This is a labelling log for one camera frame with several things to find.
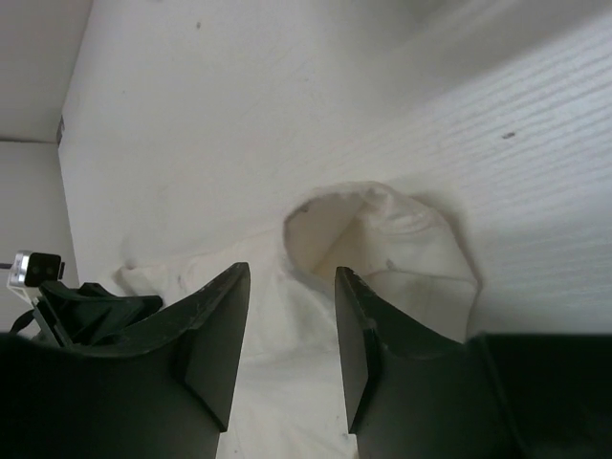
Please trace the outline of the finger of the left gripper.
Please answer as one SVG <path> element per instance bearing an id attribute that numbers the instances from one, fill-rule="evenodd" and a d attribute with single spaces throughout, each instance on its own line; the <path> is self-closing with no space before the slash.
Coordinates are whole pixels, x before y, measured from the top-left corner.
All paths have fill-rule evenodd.
<path id="1" fill-rule="evenodd" d="M 98 283 L 77 289 L 60 281 L 45 281 L 37 288 L 14 288 L 32 308 L 10 329 L 17 334 L 36 322 L 45 342 L 57 347 L 94 345 L 138 323 L 163 307 L 157 295 L 116 296 Z"/>

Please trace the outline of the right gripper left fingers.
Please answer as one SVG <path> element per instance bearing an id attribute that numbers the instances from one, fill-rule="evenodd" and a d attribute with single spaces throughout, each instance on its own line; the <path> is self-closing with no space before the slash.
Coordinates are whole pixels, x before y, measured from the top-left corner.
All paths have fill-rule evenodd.
<path id="1" fill-rule="evenodd" d="M 239 262 L 94 345 L 1 337 L 5 458 L 212 458 L 249 309 Z"/>

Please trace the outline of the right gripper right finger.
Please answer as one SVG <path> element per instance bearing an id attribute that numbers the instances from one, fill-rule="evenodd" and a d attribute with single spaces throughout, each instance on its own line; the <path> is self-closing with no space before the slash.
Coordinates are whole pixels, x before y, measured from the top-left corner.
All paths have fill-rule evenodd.
<path id="1" fill-rule="evenodd" d="M 335 277 L 348 430 L 362 458 L 607 458 L 611 338 L 445 338 Z"/>

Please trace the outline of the white t shirt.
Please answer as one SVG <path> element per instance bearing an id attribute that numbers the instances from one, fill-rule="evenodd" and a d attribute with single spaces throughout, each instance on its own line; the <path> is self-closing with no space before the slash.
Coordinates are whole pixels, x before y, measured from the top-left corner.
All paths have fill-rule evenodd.
<path id="1" fill-rule="evenodd" d="M 286 216 L 218 251 L 114 274 L 129 295 L 174 303 L 229 264 L 251 269 L 250 304 L 221 458 L 353 458 L 340 371 L 334 277 L 354 270 L 384 300 L 455 340 L 479 286 L 447 218 L 373 182 L 312 191 Z"/>

